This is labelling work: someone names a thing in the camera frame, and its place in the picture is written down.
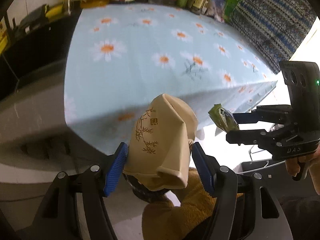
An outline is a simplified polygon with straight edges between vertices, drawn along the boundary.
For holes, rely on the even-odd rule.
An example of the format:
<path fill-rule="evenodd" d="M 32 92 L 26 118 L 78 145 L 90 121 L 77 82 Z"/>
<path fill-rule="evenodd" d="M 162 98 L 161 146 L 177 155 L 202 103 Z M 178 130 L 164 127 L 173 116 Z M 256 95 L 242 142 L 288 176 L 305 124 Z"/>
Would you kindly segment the person's right hand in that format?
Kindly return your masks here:
<path fill-rule="evenodd" d="M 292 158 L 285 160 L 286 170 L 291 176 L 296 176 L 300 172 L 300 163 L 310 163 L 309 173 L 313 182 L 313 186 L 317 194 L 320 194 L 320 156 L 319 146 L 315 153 L 310 155 L 301 156 L 299 158 Z"/>

